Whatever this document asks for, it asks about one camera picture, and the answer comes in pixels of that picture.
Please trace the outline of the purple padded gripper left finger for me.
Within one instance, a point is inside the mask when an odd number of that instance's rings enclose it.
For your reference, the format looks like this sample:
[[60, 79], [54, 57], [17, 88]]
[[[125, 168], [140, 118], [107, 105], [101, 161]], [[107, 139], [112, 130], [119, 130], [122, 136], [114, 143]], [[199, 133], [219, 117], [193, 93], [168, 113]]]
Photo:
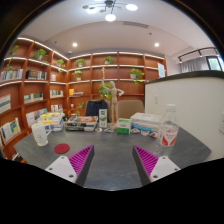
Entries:
[[84, 186], [94, 156], [94, 146], [90, 145], [71, 156], [59, 156], [46, 171], [65, 180]]

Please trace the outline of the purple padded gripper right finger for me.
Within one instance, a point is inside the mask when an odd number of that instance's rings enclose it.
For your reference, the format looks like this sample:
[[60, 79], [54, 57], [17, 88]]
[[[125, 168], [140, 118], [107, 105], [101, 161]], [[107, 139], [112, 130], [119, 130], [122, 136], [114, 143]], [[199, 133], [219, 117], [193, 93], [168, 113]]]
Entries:
[[139, 146], [133, 146], [132, 154], [143, 186], [180, 170], [167, 156], [157, 157]]

